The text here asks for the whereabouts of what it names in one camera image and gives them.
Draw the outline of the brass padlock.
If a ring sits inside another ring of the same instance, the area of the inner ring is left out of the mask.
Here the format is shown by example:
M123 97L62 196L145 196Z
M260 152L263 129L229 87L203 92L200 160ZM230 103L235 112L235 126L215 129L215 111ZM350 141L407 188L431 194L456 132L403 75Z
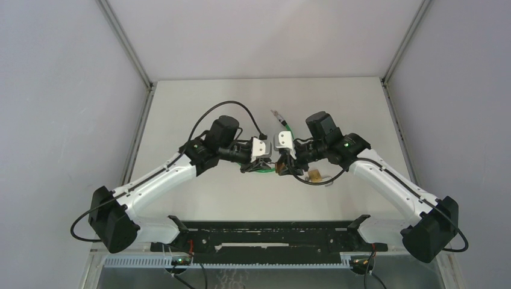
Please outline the brass padlock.
M283 162L283 161L277 161L277 162L275 163L274 168L275 168L275 171L276 171L276 172L280 172L280 171L284 170L284 169L286 168L285 162Z
M322 175L318 169L309 170L305 177L307 182L320 183L329 182L333 177L330 175Z

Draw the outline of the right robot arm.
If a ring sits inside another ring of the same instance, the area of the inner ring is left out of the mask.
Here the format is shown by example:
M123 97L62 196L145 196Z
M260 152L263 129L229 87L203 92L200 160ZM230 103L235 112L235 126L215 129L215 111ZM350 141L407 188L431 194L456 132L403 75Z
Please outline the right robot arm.
M327 160L369 184L401 214L400 219L365 217L348 234L349 245L365 250L371 243L403 247L417 260L429 263L442 251L451 252L449 243L461 237L463 247L469 243L459 228L459 205L451 197L439 199L388 165L371 145L356 133L343 134L330 114L320 111L306 119L311 138L295 139L290 131L274 135L275 150L280 158L277 172L292 175L299 182L299 173L310 163Z

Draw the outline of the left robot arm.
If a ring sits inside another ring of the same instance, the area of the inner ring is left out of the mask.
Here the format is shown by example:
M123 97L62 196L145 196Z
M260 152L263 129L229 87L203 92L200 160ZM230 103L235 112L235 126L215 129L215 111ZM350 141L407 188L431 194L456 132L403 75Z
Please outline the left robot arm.
M172 158L141 178L113 190L102 186L92 196L88 223L110 253L119 253L134 243L164 243L183 250L188 234L175 216L144 217L145 207L180 184L199 177L221 160L241 165L247 172L267 168L271 142L260 135L237 139L239 122L220 116L199 136L187 141Z

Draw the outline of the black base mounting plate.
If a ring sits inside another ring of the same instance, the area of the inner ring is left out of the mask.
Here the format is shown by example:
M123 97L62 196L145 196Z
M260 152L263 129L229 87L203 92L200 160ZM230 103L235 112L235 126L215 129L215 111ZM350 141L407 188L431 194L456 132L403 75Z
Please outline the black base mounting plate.
M340 255L386 252L382 243L370 244L357 231L355 220L231 222L184 221L186 230L169 246L151 243L151 252L192 253L198 261L214 263L326 263Z

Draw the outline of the left aluminium frame post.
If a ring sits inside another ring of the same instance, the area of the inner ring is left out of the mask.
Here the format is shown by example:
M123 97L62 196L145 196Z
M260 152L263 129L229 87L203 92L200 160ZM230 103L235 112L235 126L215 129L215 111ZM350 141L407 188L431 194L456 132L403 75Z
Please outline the left aluminium frame post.
M143 85L146 87L147 90L151 90L153 87L152 81L150 80L148 73L146 72L137 52L135 51L131 41L129 40L129 37L126 34L113 7L111 6L110 1L96 0L95 2L98 5L108 25L110 26L114 36L117 38L119 44L121 45L122 50L124 51L131 65L133 66L140 80L142 81Z

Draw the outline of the aluminium frame post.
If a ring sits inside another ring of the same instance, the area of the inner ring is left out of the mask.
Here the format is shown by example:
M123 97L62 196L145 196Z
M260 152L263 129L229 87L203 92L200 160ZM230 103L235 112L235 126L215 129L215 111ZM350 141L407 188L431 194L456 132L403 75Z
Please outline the aluminium frame post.
M146 72L137 52L135 51L131 41L129 40L129 37L126 34L113 7L111 6L110 1L96 0L95 2L98 5L108 25L110 26L114 36L117 38L119 44L121 45L122 50L124 51L131 65L133 66L140 80L142 81L143 85L146 87L147 90L151 90L153 87L152 81L150 80L148 73Z
M391 62L386 69L384 76L381 79L382 86L387 87L390 83L403 55L405 54L406 49L408 48L409 44L411 44L412 39L419 28L420 24L422 23L423 19L425 18L425 15L427 14L428 10L430 9L430 6L434 3L433 0L423 0L421 1L416 13L414 14L414 17L408 26L404 37L401 39L401 42L398 46L397 51L394 53Z

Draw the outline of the right aluminium frame post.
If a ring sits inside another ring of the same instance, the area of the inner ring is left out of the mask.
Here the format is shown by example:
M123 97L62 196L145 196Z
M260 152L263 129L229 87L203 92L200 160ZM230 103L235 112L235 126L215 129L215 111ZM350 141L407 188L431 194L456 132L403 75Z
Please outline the right aluminium frame post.
M408 26L404 37L401 39L401 42L398 46L397 51L394 53L391 62L386 69L384 76L381 79L382 86L387 87L390 83L403 55L405 54L406 49L408 48L409 44L411 44L412 39L419 28L420 24L422 23L423 19L425 18L425 15L427 14L428 10L430 9L430 6L434 3L433 0L423 0L421 1L416 13L414 14L414 17Z

